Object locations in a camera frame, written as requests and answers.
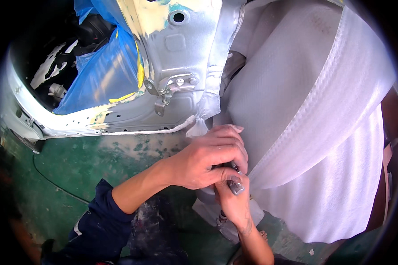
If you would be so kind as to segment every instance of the tattoo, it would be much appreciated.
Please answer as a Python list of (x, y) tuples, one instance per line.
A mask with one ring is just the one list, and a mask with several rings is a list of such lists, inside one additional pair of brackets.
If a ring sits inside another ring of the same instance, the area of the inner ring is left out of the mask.
[(248, 237), (251, 234), (252, 231), (252, 217), (250, 215), (250, 210), (249, 210), (249, 201), (246, 202), (246, 209), (247, 212), (245, 214), (245, 219), (246, 219), (246, 227), (242, 227), (239, 229), (239, 232), (245, 236)]
[(247, 224), (246, 227), (242, 227), (239, 232), (244, 235), (245, 237), (248, 237), (251, 234), (252, 231), (252, 222), (251, 218), (247, 218)]

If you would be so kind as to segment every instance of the hand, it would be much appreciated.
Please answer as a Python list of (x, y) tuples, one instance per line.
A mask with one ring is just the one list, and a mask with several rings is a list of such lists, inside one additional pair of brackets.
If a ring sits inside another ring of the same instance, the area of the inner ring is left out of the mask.
[(197, 137), (178, 154), (161, 160), (162, 170), (168, 185), (200, 189), (231, 176), (239, 177), (234, 169), (219, 165), (234, 161), (239, 170), (247, 173), (248, 154), (239, 133), (243, 127), (221, 125), (212, 128), (206, 135)]
[(255, 226), (249, 209), (249, 177), (242, 174), (240, 181), (245, 190), (237, 196), (231, 192), (226, 181), (215, 183), (215, 188), (218, 191), (216, 200), (237, 230), (241, 234), (248, 236), (252, 227)]

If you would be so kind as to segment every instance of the plastic wrap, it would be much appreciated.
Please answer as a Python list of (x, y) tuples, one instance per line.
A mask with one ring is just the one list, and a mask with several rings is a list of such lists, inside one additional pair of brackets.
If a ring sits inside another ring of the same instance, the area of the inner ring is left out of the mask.
[(304, 242), (364, 231), (396, 78), (385, 46), (351, 9), (318, 0), (268, 5), (250, 41), (222, 114), (245, 127), (251, 194)]
[(100, 14), (111, 24), (119, 24), (125, 31), (131, 32), (116, 0), (74, 0), (74, 10), (81, 24), (88, 14)]
[(81, 72), (96, 52), (76, 56), (77, 71)]
[(120, 101), (137, 92), (142, 83), (143, 67), (133, 36), (117, 25), (109, 43), (91, 56), (53, 112), (65, 115)]

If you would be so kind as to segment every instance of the blue plastic sheet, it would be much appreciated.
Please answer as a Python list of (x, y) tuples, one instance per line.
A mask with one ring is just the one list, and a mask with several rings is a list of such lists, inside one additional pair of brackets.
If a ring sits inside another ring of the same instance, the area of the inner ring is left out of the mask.
[(83, 54), (81, 56), (75, 56), (77, 59), (76, 64), (78, 72), (81, 72), (84, 69), (84, 67), (87, 65), (87, 63), (90, 61), (90, 59), (93, 57), (95, 53), (96, 52), (92, 52), (92, 53)]
[(75, 14), (80, 17), (80, 24), (88, 14), (94, 13), (100, 14), (109, 23), (119, 24), (127, 32), (131, 32), (116, 0), (74, 0), (74, 10)]
[(142, 67), (133, 36), (117, 25), (109, 43), (94, 52), (84, 67), (80, 66), (81, 71), (53, 112), (65, 115), (122, 100), (137, 92), (138, 64)]
[(86, 19), (90, 13), (98, 14), (96, 8), (93, 6), (91, 0), (74, 0), (74, 10), (77, 17), (80, 17), (79, 24)]

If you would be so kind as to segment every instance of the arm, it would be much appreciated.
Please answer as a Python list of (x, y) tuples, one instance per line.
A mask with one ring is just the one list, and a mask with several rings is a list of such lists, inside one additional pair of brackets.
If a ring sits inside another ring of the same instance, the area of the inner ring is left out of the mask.
[(112, 190), (112, 197), (127, 214), (135, 210), (160, 190), (170, 186), (200, 189), (229, 176), (239, 174), (227, 167), (211, 170), (234, 160), (242, 172), (247, 172), (247, 153), (239, 133), (243, 128), (234, 125), (214, 127), (206, 135), (195, 139), (178, 154), (156, 162)]
[(227, 218), (236, 226), (242, 251), (246, 260), (252, 264), (272, 265), (274, 255), (270, 246), (265, 242), (253, 223), (249, 209), (249, 178), (241, 176), (245, 191), (234, 195), (226, 181), (215, 183), (218, 200)]
[(228, 167), (211, 170), (213, 165), (232, 160), (247, 172), (241, 131), (234, 125), (217, 126), (178, 154), (158, 161), (115, 188), (101, 180), (89, 210), (71, 231), (69, 243), (61, 252), (51, 253), (43, 264), (118, 260), (131, 233), (134, 212), (155, 193), (169, 185), (199, 189), (238, 176)]

